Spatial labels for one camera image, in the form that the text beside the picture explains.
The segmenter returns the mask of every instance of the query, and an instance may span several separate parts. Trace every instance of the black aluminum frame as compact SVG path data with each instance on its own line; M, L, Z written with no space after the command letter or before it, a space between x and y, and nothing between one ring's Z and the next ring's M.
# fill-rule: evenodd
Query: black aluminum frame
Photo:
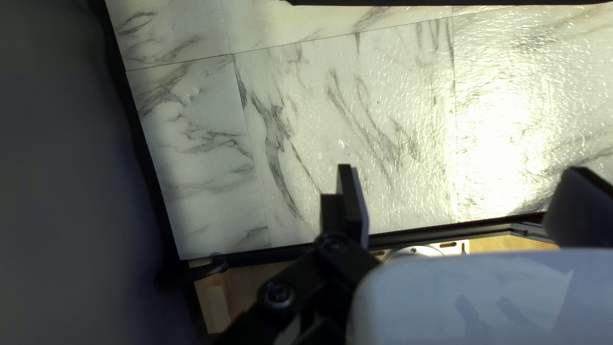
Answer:
M545 212L510 215L494 219L371 234L368 237L368 249L395 249L501 235L513 235L554 243L539 226L544 214ZM308 242L292 246L215 255L210 257L213 263L190 268L188 272L183 273L183 276L187 281L194 281L211 274L223 272L228 268L294 261L306 254L311 248L313 248L313 243Z

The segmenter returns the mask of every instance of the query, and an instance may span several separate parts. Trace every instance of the white marble tabletop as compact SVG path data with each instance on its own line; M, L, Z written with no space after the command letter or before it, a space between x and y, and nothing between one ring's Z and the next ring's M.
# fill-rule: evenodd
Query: white marble tabletop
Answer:
M339 163L372 233L613 180L613 3L107 5L182 258L313 240Z

